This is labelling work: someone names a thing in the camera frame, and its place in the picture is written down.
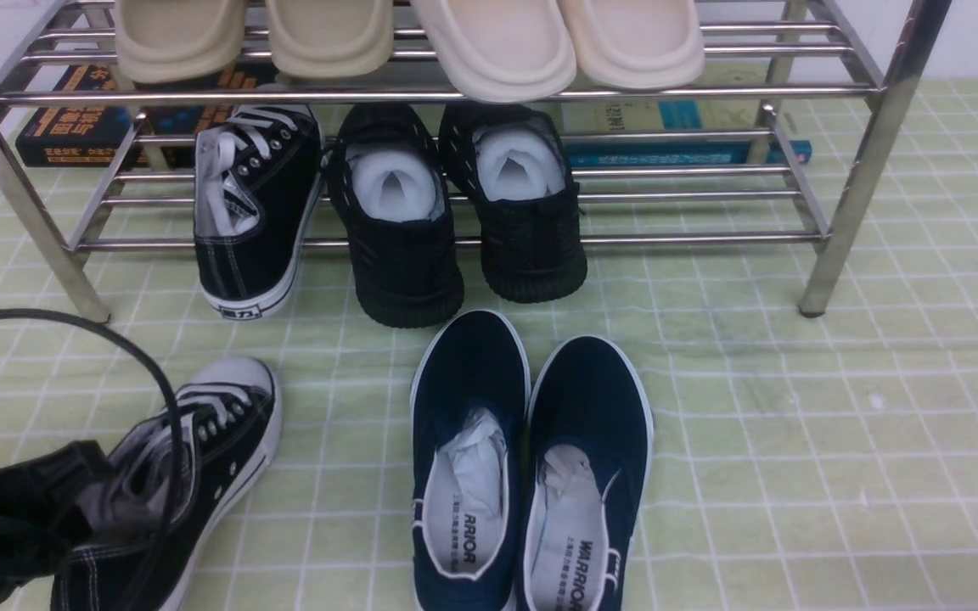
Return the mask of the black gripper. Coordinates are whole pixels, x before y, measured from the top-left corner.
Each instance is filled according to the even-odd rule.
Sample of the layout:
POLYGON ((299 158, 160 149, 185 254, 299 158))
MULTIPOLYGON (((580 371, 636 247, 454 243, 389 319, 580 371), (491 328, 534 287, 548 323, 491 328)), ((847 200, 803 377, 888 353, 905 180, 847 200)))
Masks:
POLYGON ((57 572, 57 536, 81 544, 92 526, 79 496, 112 475, 97 441, 78 440, 0 469, 0 604, 57 572))

